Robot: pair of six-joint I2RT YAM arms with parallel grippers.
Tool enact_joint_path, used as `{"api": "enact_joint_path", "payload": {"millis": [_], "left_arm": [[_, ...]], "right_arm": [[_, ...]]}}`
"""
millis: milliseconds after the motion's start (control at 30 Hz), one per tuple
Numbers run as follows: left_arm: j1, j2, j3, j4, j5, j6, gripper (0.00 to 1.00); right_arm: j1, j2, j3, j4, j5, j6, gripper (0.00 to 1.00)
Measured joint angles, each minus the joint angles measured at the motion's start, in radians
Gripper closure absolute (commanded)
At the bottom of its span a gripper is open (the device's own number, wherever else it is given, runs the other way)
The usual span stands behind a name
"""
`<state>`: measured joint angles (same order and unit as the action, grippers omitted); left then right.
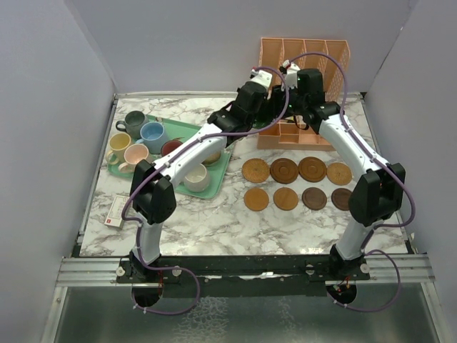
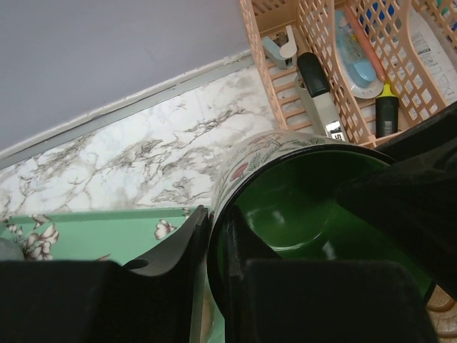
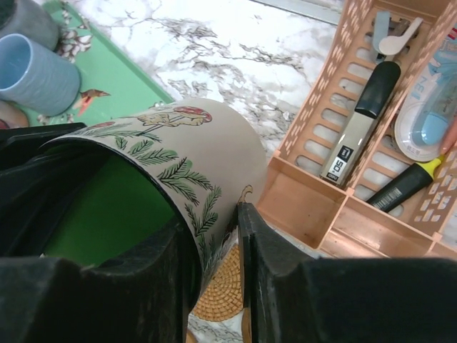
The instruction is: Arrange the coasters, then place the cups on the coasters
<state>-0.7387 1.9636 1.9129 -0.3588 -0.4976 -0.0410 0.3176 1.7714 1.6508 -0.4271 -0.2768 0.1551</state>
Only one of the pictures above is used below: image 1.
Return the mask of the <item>grooved brown wooden coaster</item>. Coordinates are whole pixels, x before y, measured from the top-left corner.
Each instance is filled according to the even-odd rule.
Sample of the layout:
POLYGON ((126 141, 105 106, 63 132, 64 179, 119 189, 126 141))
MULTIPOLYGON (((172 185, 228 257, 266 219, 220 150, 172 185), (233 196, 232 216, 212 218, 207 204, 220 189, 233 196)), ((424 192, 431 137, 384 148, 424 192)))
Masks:
POLYGON ((287 158, 276 159, 271 164, 270 175, 280 184, 290 184, 298 177, 298 166, 287 158))

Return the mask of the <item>pink red mug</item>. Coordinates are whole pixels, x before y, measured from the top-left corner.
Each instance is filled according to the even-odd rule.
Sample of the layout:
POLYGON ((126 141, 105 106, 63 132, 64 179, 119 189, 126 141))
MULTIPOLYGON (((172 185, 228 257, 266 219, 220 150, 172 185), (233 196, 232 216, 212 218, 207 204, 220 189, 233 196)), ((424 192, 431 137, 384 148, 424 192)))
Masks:
POLYGON ((182 145, 182 142, 176 139, 167 141, 161 148, 161 155, 166 156, 182 145))

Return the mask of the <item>dark walnut coaster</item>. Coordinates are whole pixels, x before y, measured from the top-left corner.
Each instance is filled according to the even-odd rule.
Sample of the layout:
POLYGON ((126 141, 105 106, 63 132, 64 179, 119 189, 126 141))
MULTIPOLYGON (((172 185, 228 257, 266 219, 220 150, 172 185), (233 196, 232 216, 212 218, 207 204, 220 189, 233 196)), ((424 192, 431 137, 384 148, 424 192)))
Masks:
POLYGON ((352 191, 346 188, 337 188, 331 194, 331 201, 333 205, 341 211, 349 210, 349 199, 352 191))
POLYGON ((317 187, 309 187, 303 191, 302 201, 311 210, 321 210, 327 204, 327 196, 317 187))

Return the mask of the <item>light orange wooden coaster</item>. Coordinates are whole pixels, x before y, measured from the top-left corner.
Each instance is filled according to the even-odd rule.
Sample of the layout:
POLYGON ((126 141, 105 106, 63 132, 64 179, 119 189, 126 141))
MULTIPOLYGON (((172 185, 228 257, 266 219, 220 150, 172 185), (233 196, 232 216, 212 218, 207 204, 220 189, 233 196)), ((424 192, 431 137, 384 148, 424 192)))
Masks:
POLYGON ((264 210, 269 203, 268 194, 258 187, 249 189, 245 193, 243 200, 246 207, 255 212, 264 210))

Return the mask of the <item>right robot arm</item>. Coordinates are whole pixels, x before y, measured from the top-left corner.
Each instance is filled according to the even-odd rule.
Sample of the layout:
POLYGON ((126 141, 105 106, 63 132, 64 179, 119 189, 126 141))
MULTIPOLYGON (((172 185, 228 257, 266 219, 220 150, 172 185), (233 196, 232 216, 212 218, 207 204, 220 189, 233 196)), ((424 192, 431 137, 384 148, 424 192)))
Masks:
POLYGON ((282 66, 284 84, 272 91, 276 104, 288 103, 288 113, 302 117, 305 124, 323 137, 350 168, 357 183, 349 200, 351 219, 342 237, 331 247, 329 274, 345 279, 363 259, 375 230, 390 219, 403 201, 401 187, 406 171, 377 155, 350 124, 343 107, 326 101, 323 75, 318 69, 282 66))

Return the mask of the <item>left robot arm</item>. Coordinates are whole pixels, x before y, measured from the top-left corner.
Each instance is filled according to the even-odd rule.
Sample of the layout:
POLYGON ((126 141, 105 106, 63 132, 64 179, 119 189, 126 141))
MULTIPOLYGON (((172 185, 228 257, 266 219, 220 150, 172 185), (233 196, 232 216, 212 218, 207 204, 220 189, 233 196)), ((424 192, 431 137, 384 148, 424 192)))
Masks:
POLYGON ((124 221, 138 222, 133 273, 150 282, 158 271, 163 223, 176 209, 175 188, 193 169, 234 141, 254 134, 253 123, 266 102, 271 80, 255 76, 237 91, 234 101, 215 111, 188 141, 155 162, 142 160, 134 169, 130 197, 122 211, 124 221), (127 217, 127 207, 135 211, 127 217))

